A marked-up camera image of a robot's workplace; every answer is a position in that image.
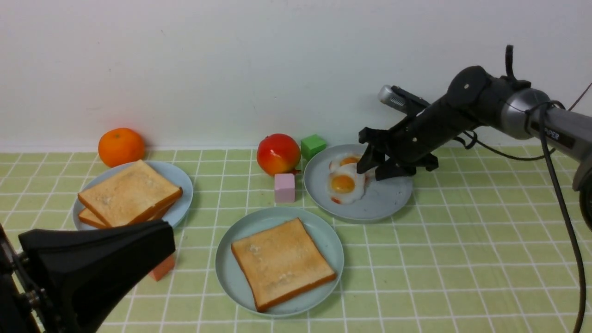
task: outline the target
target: red fruit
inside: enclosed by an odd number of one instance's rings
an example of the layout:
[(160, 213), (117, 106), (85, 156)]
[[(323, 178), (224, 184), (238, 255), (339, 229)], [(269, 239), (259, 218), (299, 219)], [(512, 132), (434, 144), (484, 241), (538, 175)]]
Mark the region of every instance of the red fruit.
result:
[(257, 163), (270, 176), (297, 173), (300, 162), (300, 147), (294, 139), (285, 134), (265, 137), (257, 148)]

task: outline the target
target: egg white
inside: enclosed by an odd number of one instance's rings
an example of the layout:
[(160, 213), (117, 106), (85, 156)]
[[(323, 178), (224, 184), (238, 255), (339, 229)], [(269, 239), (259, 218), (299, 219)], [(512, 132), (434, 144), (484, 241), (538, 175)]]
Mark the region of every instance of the egg white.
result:
[[(353, 191), (349, 193), (337, 193), (331, 188), (332, 179), (339, 175), (346, 175), (353, 179)], [(365, 193), (365, 187), (366, 175), (357, 173), (355, 163), (345, 164), (336, 168), (335, 171), (329, 174), (329, 179), (327, 179), (327, 193), (331, 200), (338, 204), (352, 204), (355, 201), (360, 200)]]
[(331, 162), (329, 162), (329, 172), (335, 172), (335, 170), (337, 170), (341, 166), (341, 161), (343, 161), (344, 159), (346, 159), (348, 157), (354, 157), (354, 158), (360, 160), (362, 158), (362, 155), (354, 154), (354, 153), (345, 153), (345, 154), (341, 154), (341, 155), (335, 157), (334, 159), (331, 160)]

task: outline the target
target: cable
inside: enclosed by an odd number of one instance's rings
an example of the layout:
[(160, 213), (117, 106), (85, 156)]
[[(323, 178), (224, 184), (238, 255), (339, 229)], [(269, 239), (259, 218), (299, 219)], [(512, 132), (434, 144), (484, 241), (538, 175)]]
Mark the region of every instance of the cable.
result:
[[(553, 105), (556, 101), (549, 101), (547, 105)], [(575, 236), (574, 227), (571, 224), (570, 214), (567, 211), (567, 206), (565, 205), (565, 200), (563, 198), (563, 194), (561, 193), (561, 187), (559, 186), (559, 181), (557, 180), (557, 174), (555, 173), (555, 167), (553, 166), (553, 162), (551, 160), (551, 153), (549, 152), (549, 148), (547, 147), (547, 136), (544, 131), (545, 128), (545, 116), (547, 114), (548, 108), (542, 108), (539, 114), (539, 138), (541, 142), (541, 147), (543, 149), (543, 156), (547, 163), (547, 169), (549, 169), (549, 175), (551, 176), (551, 182), (553, 183), (553, 188), (555, 189), (555, 194), (557, 195), (557, 201), (559, 202), (559, 207), (561, 208), (561, 214), (563, 215), (563, 219), (565, 221), (565, 227), (567, 228), (567, 232), (570, 235), (571, 247), (574, 250), (575, 255), (575, 262), (578, 266), (578, 277), (580, 278), (580, 305), (578, 309), (578, 316), (575, 320), (574, 325), (574, 333), (579, 333), (582, 324), (584, 322), (584, 314), (586, 310), (586, 279), (585, 279), (585, 272), (584, 272), (584, 262), (582, 260), (582, 253), (580, 252), (580, 247), (578, 245), (578, 240)]]
[[(508, 64), (507, 64), (507, 59), (506, 59), (506, 71), (508, 71)], [(577, 104), (580, 102), (580, 100), (582, 99), (582, 97), (584, 97), (584, 95), (586, 95), (586, 93), (588, 92), (588, 90), (590, 89), (590, 87), (592, 87), (592, 82), (591, 82), (591, 83), (588, 85), (588, 87), (587, 87), (587, 88), (584, 90), (584, 92), (582, 92), (582, 93), (580, 94), (580, 96), (579, 96), (579, 97), (578, 97), (578, 98), (575, 100), (575, 102), (574, 102), (573, 104), (571, 104), (570, 108), (569, 108), (569, 109), (567, 109), (567, 111), (571, 111), (571, 110), (573, 110), (573, 109), (574, 109), (574, 107), (575, 107), (575, 106), (576, 106), (576, 105), (577, 105)], [(553, 104), (560, 105), (562, 109), (565, 109), (565, 107), (563, 106), (563, 104), (561, 104), (559, 101), (552, 101), (552, 102), (553, 102)], [(473, 141), (477, 142), (477, 143), (478, 143), (480, 146), (482, 146), (483, 148), (486, 148), (486, 149), (488, 149), (489, 151), (491, 151), (491, 152), (493, 152), (493, 153), (496, 153), (496, 154), (498, 154), (498, 155), (501, 155), (501, 156), (503, 156), (503, 157), (505, 157), (505, 158), (513, 159), (513, 160), (515, 160), (515, 161), (538, 161), (538, 160), (540, 160), (540, 159), (544, 159), (544, 158), (545, 158), (545, 156), (544, 156), (544, 155), (541, 155), (541, 156), (536, 156), (536, 157), (517, 157), (517, 156), (508, 155), (508, 154), (506, 154), (506, 153), (503, 153), (503, 152), (500, 152), (500, 151), (498, 151), (498, 150), (497, 150), (497, 149), (495, 149), (495, 148), (489, 147), (489, 146), (488, 146), (488, 145), (486, 145), (485, 143), (483, 143), (483, 142), (479, 141), (479, 140), (477, 139), (477, 133), (475, 133), (474, 131), (473, 131), (473, 134), (474, 134), (475, 136), (471, 136), (471, 135), (470, 135), (470, 134), (469, 134), (467, 131), (464, 131), (463, 133), (464, 133), (464, 135), (466, 135), (466, 136), (470, 137), (470, 138), (471, 138), (471, 140), (473, 140)], [(555, 148), (552, 148), (552, 149), (549, 151), (549, 155), (553, 154), (554, 152), (555, 152)]]

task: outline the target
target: orange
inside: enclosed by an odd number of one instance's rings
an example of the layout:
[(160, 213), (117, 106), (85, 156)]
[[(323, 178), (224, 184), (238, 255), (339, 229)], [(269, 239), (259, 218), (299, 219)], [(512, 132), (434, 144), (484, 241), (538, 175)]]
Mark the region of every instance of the orange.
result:
[(110, 168), (136, 162), (143, 159), (145, 153), (142, 137), (128, 128), (110, 130), (99, 140), (99, 157)]

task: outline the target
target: slice of toast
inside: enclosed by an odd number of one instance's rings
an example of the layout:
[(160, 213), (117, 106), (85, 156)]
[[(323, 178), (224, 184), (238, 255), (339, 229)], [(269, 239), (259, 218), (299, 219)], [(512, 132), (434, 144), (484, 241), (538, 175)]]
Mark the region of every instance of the slice of toast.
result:
[[(147, 219), (147, 221), (161, 219), (174, 204), (175, 203), (171, 203), (170, 205), (166, 206), (165, 208), (159, 210), (150, 219)], [(97, 229), (110, 228), (110, 226), (104, 224), (101, 220), (99, 220), (98, 217), (96, 215), (94, 215), (88, 208), (84, 208), (83, 210), (80, 211), (80, 213), (78, 213), (78, 219), (80, 220), (80, 222), (86, 223), (87, 225), (93, 226)]]
[(239, 239), (231, 248), (258, 312), (337, 277), (298, 218)]
[(147, 220), (181, 195), (181, 187), (139, 160), (78, 193), (78, 200), (102, 223), (117, 227)]

